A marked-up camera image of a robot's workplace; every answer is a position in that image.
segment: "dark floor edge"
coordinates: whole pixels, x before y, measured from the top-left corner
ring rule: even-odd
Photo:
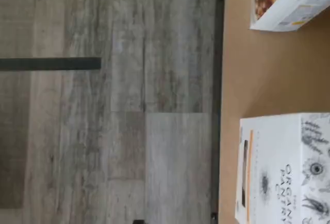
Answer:
[[[100,57],[0,58],[0,71],[99,70]]]

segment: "gray wood-look flooring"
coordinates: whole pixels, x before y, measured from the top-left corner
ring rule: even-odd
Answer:
[[[0,220],[210,223],[216,0],[0,0]]]

